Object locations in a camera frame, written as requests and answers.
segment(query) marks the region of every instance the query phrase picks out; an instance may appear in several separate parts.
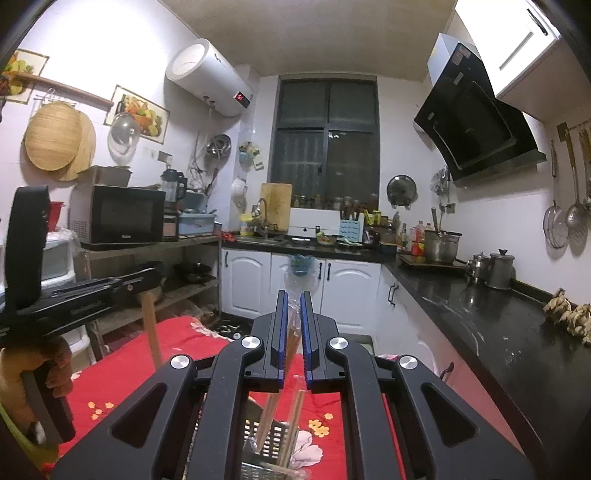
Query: microwave oven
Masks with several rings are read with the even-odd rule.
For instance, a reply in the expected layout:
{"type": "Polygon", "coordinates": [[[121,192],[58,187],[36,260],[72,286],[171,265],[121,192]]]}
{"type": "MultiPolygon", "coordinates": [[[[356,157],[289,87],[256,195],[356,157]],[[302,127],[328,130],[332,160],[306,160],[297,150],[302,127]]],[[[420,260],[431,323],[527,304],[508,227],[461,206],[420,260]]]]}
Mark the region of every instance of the microwave oven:
{"type": "Polygon", "coordinates": [[[164,195],[161,190],[78,184],[70,197],[70,229],[90,247],[161,242],[164,195]]]}

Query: white storage box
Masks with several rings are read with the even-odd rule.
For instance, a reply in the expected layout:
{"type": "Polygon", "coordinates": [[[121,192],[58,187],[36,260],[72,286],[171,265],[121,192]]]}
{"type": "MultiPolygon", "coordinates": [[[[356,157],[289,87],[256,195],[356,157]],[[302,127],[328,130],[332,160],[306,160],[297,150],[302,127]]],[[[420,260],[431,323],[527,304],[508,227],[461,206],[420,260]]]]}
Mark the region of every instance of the white storage box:
{"type": "Polygon", "coordinates": [[[292,208],[290,210],[289,236],[316,238],[316,227],[326,235],[338,235],[340,212],[338,210],[317,210],[312,208],[292,208]]]}

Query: strainer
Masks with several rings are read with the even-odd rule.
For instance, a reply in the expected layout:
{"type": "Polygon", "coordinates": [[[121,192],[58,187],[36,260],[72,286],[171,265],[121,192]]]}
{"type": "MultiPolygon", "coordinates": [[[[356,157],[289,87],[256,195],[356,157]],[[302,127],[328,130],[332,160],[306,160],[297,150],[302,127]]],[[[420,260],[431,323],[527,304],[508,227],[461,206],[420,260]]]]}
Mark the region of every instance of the strainer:
{"type": "MultiPolygon", "coordinates": [[[[550,151],[552,163],[553,192],[556,192],[556,182],[558,180],[558,160],[554,140],[550,141],[552,148],[550,151]]],[[[548,208],[544,214],[544,235],[546,242],[552,248],[564,248],[569,241],[569,228],[566,226],[566,213],[562,208],[556,205],[556,199],[553,199],[553,205],[548,208]]]]}

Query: framed fruit picture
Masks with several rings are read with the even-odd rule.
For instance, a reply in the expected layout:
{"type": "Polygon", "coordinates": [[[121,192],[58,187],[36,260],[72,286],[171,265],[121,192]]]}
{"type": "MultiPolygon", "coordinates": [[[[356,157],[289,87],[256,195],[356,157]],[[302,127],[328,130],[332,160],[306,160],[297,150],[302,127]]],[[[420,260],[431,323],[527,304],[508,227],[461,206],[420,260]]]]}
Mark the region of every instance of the framed fruit picture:
{"type": "MultiPolygon", "coordinates": [[[[31,75],[41,75],[43,67],[49,59],[46,55],[35,53],[34,51],[23,50],[21,48],[15,50],[8,63],[4,66],[5,72],[24,72],[31,75]]],[[[33,86],[29,85],[25,80],[12,79],[9,84],[8,95],[6,100],[8,102],[27,104],[33,92],[33,86]]]]}
{"type": "Polygon", "coordinates": [[[170,112],[166,108],[120,85],[115,87],[111,99],[114,105],[107,112],[105,125],[111,126],[116,115],[127,112],[133,115],[142,129],[142,137],[156,143],[164,143],[168,117],[170,116],[170,112]]]}

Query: kitchen sink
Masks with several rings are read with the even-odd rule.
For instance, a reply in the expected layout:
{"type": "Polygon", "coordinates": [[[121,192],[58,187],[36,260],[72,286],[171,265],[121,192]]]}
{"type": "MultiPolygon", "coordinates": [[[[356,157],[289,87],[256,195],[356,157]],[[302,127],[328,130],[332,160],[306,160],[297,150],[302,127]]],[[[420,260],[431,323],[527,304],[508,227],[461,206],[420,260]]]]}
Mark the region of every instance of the kitchen sink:
{"type": "Polygon", "coordinates": [[[262,238],[260,236],[237,236],[236,241],[241,244],[282,245],[288,240],[275,240],[273,238],[262,238]]]}

